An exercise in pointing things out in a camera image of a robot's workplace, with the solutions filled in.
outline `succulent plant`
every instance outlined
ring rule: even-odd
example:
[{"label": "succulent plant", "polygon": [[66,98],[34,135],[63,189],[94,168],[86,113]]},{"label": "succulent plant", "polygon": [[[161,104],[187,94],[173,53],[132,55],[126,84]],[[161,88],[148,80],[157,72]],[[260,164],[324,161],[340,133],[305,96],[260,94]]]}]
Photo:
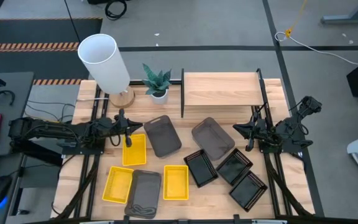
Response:
[{"label": "succulent plant", "polygon": [[142,80],[144,85],[146,85],[149,89],[146,91],[147,95],[152,95],[154,93],[163,93],[166,89],[169,89],[169,85],[171,83],[169,80],[171,79],[171,70],[163,73],[161,72],[156,75],[153,71],[149,68],[149,66],[143,64],[143,69],[147,74],[146,80]]}]

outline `potted plant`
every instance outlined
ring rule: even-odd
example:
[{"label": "potted plant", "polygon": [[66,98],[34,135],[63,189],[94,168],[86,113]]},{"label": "potted plant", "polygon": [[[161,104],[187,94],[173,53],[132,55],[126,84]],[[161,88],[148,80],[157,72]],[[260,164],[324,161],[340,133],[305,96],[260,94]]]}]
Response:
[{"label": "potted plant", "polygon": [[146,91],[147,95],[151,95],[153,102],[158,105],[165,104],[168,100],[168,89],[171,83],[169,80],[171,79],[171,70],[163,73],[161,72],[156,75],[149,68],[149,66],[143,64],[143,69],[147,74],[147,80],[142,80],[144,85],[146,85],[149,89]]}]

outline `desk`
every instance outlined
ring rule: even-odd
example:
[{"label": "desk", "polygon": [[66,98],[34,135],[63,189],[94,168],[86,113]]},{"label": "desk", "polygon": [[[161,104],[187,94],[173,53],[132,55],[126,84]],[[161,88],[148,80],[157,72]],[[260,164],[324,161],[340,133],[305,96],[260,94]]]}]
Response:
[{"label": "desk", "polygon": [[[273,121],[276,123],[289,115],[282,84],[280,79],[267,79],[265,83]],[[136,99],[132,106],[125,109],[126,117],[133,121],[144,123],[163,114],[168,115],[181,139],[182,147],[176,154],[166,159],[159,159],[154,155],[151,144],[149,140],[147,140],[147,164],[129,166],[129,168],[159,172],[163,175],[164,165],[184,164],[184,157],[199,150],[199,147],[192,138],[191,129],[202,122],[206,117],[210,116],[235,140],[236,148],[240,149],[241,152],[254,163],[251,171],[268,185],[263,155],[258,149],[245,152],[244,149],[247,141],[232,128],[233,124],[248,122],[251,116],[250,106],[191,106],[186,109],[185,118],[181,118],[180,85],[172,85],[170,87],[169,99],[166,105],[153,104],[150,96],[145,95],[146,87],[132,86],[132,88],[135,91]],[[78,98],[94,98],[95,89],[95,81],[82,81]],[[92,105],[92,101],[77,102],[73,123],[89,121]],[[112,118],[116,114],[118,114],[118,109],[109,104],[107,116]],[[145,133],[145,131],[143,128],[140,128],[135,133]],[[222,159],[213,161],[213,165],[216,167],[228,154],[229,152]],[[76,156],[63,167],[55,195],[55,208],[57,211],[62,211],[76,192],[81,174],[82,161],[83,156]],[[283,154],[282,163],[288,188],[299,202],[309,212],[313,213],[313,204],[302,162],[288,154]],[[91,216],[92,220],[123,219],[124,207],[126,205],[102,200],[104,185],[111,166],[122,167],[122,145],[114,147],[109,141],[106,141],[104,154],[100,157]],[[162,195],[163,190],[160,191],[155,219],[233,219],[234,214],[239,214],[241,218],[274,217],[272,201],[268,191],[263,194],[251,211],[247,213],[229,196],[228,193],[231,190],[231,186],[227,184],[223,178],[220,177],[200,189],[197,188],[191,177],[189,181],[190,198],[187,201],[164,200]],[[81,216],[85,215],[84,211],[87,197],[88,193],[86,192],[81,207]],[[283,200],[280,193],[278,193],[278,198],[281,211],[284,211]]]},{"label": "desk", "polygon": [[[0,176],[8,175],[18,170],[22,165],[22,154],[9,154],[11,147],[9,145],[11,139],[8,137],[9,121],[21,118],[29,98],[34,74],[32,72],[22,73],[0,73],[0,79],[6,82],[6,86],[0,87],[1,90],[11,90],[15,93],[16,99],[12,106],[9,105],[11,97],[9,95],[1,95],[0,97],[0,113],[2,114],[1,132],[0,132]],[[15,185],[18,179],[18,173],[12,174],[12,184],[7,194],[7,204],[0,208],[0,223],[5,223],[9,206],[14,195]]]}]

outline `white lamp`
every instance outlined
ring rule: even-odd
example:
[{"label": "white lamp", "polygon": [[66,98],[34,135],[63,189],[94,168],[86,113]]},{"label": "white lamp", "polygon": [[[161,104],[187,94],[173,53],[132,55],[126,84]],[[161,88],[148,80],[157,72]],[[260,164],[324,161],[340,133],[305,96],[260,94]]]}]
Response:
[{"label": "white lamp", "polygon": [[87,37],[78,47],[78,56],[100,89],[112,95],[110,101],[115,107],[126,108],[134,102],[127,68],[111,36],[95,34]]}]

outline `gray floor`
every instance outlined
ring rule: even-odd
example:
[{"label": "gray floor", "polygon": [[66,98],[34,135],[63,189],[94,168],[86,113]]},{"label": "gray floor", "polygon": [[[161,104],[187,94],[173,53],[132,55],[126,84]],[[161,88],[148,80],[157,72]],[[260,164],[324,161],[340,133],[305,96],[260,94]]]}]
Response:
[{"label": "gray floor", "polygon": [[[103,10],[86,1],[67,0],[73,17],[104,17]],[[269,0],[277,30],[290,27],[301,0]],[[358,45],[358,25],[319,23],[323,15],[347,14],[358,0],[308,1],[293,37],[308,45]],[[0,18],[68,17],[62,0],[5,0]],[[127,14],[118,21],[103,20],[102,33],[112,35],[121,47],[180,45],[268,45],[273,42],[262,1],[259,0],[132,0]],[[282,45],[295,45],[290,40]],[[335,52],[358,61],[358,51]],[[323,110],[305,119],[313,169],[323,209],[327,217],[358,218],[358,167],[346,154],[346,146],[358,139],[358,102],[350,93],[346,75],[355,65],[314,52],[284,52],[285,63],[296,100],[314,96]],[[123,52],[132,79],[145,78],[142,63],[153,70],[180,69],[201,72],[254,71],[260,67],[265,77],[281,78],[274,51],[182,51]],[[73,103],[77,86],[35,86],[30,99]],[[57,116],[61,106],[34,105]],[[27,109],[32,116],[51,116]],[[8,223],[45,220],[50,215],[52,189],[29,193],[21,208],[32,208],[34,216],[14,217]],[[32,194],[49,195],[45,203],[35,202]]]}]

